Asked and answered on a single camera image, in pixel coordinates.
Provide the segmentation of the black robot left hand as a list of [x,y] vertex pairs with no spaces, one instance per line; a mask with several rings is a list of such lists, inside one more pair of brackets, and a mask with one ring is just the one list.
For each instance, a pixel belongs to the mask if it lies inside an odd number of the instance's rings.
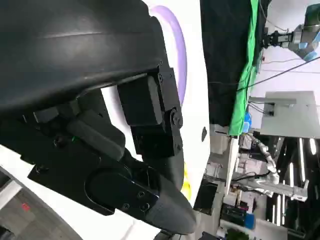
[[0,3],[0,143],[29,179],[104,216],[195,231],[181,103],[141,0]]

